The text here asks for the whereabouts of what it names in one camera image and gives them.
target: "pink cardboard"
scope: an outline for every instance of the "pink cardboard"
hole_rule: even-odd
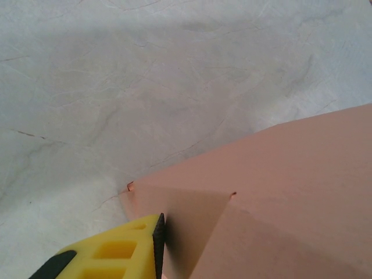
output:
[[[372,278],[372,105],[280,124],[150,174],[168,279]]]

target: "rectangular hole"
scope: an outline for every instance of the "rectangular hole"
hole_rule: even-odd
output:
[[[135,241],[110,241],[94,254],[94,259],[130,259],[137,246]]]
[[[79,279],[123,279],[125,269],[87,269]]]

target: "white marble surface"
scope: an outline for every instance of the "white marble surface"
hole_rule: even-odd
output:
[[[368,0],[2,0],[0,278],[124,222],[136,177],[371,101]]]

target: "yellow plastic part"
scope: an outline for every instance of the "yellow plastic part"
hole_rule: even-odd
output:
[[[73,260],[57,279],[155,279],[152,233],[159,215],[150,215],[63,248]]]

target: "yellow tool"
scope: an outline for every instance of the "yellow tool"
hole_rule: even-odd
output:
[[[164,214],[150,215],[63,248],[30,279],[161,279]]]

